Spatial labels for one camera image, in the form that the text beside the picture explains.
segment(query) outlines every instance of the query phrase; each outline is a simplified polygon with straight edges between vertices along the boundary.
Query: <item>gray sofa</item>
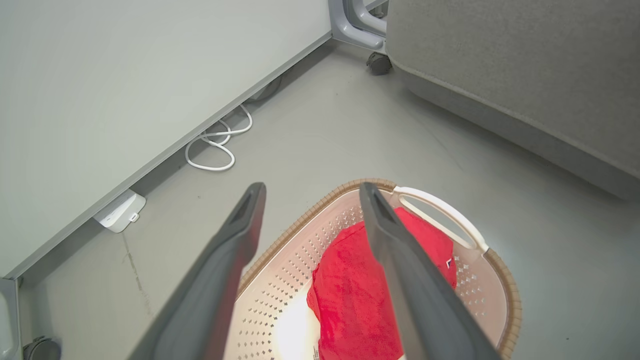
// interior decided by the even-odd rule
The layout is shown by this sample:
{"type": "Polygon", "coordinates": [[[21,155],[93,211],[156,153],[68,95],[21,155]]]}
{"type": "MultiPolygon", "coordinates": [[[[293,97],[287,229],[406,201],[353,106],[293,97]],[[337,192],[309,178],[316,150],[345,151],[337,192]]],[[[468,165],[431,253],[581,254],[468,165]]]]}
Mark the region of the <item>gray sofa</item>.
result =
{"type": "Polygon", "coordinates": [[[640,200],[640,3],[391,0],[387,53],[417,95],[640,200]]]}

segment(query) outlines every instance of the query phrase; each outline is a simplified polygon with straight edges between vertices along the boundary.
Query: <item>red cloth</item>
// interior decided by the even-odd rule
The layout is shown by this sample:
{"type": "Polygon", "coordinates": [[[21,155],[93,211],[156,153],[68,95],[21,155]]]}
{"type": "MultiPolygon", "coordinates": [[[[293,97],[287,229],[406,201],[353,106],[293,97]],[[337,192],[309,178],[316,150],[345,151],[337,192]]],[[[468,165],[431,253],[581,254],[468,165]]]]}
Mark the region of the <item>red cloth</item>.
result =
{"type": "MultiPolygon", "coordinates": [[[[453,242],[407,210],[396,213],[455,288],[453,242]]],[[[384,270],[371,252],[364,222],[342,230],[325,250],[307,304],[320,321],[321,360],[398,360],[404,354],[384,270]]]]}

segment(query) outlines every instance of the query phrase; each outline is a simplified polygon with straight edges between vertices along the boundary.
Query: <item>floor crack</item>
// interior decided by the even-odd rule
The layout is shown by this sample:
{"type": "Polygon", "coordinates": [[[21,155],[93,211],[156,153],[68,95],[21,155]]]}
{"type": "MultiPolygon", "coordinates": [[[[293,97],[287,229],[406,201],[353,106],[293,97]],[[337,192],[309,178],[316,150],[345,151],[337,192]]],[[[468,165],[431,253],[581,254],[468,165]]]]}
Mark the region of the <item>floor crack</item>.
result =
{"type": "Polygon", "coordinates": [[[138,291],[140,295],[142,295],[142,299],[145,301],[145,309],[147,310],[147,315],[150,318],[154,317],[154,313],[151,310],[151,299],[149,294],[142,287],[142,282],[140,281],[140,276],[138,276],[138,269],[136,268],[136,264],[133,262],[133,256],[131,256],[131,251],[129,251],[129,244],[127,243],[127,238],[122,234],[122,241],[124,242],[124,247],[127,251],[127,257],[129,258],[129,264],[131,264],[131,270],[133,270],[133,274],[136,276],[136,283],[138,284],[138,291]]]}

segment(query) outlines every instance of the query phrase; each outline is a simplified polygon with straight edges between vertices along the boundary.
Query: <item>laundry basket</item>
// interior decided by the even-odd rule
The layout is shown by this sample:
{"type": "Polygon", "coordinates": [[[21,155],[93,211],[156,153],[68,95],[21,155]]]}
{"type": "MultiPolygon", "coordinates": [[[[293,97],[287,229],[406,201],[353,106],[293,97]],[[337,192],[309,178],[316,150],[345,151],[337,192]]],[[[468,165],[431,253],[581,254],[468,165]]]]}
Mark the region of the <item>laundry basket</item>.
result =
{"type": "Polygon", "coordinates": [[[324,250],[341,230],[363,221],[358,189],[374,183],[394,207],[404,207],[440,228],[454,242],[456,293],[503,359],[518,339],[522,307],[515,281],[478,230],[450,205],[413,188],[382,179],[339,186],[299,218],[253,264],[240,281],[229,327],[226,360],[315,360],[320,325],[307,306],[307,291],[324,250]],[[467,243],[410,204],[424,201],[458,224],[467,243]]]}

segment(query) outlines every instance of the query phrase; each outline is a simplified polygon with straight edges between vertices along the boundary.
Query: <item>coiled white cord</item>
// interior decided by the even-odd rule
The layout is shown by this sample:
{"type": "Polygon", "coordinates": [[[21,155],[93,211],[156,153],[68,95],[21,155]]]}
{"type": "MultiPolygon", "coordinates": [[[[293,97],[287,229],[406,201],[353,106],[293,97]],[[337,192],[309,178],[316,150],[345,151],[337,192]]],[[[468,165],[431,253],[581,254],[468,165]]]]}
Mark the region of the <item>coiled white cord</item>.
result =
{"type": "Polygon", "coordinates": [[[231,135],[238,135],[238,134],[245,133],[245,132],[249,131],[249,129],[251,129],[251,127],[253,126],[253,119],[251,118],[251,114],[249,114],[249,110],[247,110],[244,107],[244,105],[242,105],[242,104],[240,104],[240,108],[242,108],[242,110],[246,114],[246,117],[249,119],[249,125],[244,129],[231,130],[231,127],[229,125],[227,125],[226,122],[224,122],[222,120],[219,120],[218,122],[220,124],[224,125],[227,128],[227,131],[220,131],[219,133],[202,133],[202,134],[196,136],[196,138],[194,138],[192,141],[190,141],[187,144],[187,147],[184,149],[184,158],[187,160],[189,165],[191,165],[192,167],[201,168],[202,170],[208,170],[208,171],[224,171],[224,170],[227,170],[228,168],[234,166],[234,164],[236,163],[236,157],[229,151],[229,149],[224,147],[224,145],[227,142],[229,142],[229,139],[231,139],[231,135]],[[227,136],[221,142],[214,142],[214,141],[208,139],[209,136],[221,136],[221,135],[226,135],[227,136]],[[231,158],[231,162],[226,164],[223,167],[206,167],[204,165],[199,165],[199,164],[194,163],[193,161],[191,161],[191,159],[189,159],[189,149],[191,148],[193,143],[195,143],[198,140],[202,140],[205,143],[208,143],[209,145],[211,145],[213,147],[217,147],[220,150],[226,152],[227,155],[229,155],[229,158],[231,158]]]}

